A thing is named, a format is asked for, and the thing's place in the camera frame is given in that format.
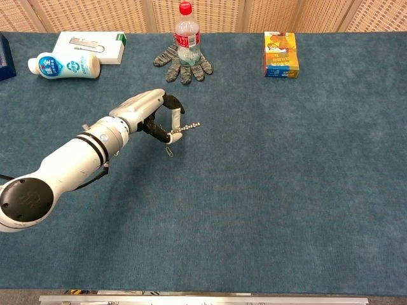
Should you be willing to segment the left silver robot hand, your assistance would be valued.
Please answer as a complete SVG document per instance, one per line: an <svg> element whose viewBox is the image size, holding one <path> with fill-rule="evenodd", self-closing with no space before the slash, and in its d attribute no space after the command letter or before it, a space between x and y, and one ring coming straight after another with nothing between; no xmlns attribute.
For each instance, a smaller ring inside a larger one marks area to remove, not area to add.
<svg viewBox="0 0 407 305"><path fill-rule="evenodd" d="M165 106L171 110L172 131L167 132L155 124L155 112ZM128 126L129 134L144 131L160 142L172 144L183 137L179 131L181 114L184 107L173 95L167 95L164 89L154 89L131 97L109 112L112 117L120 118Z"/></svg>

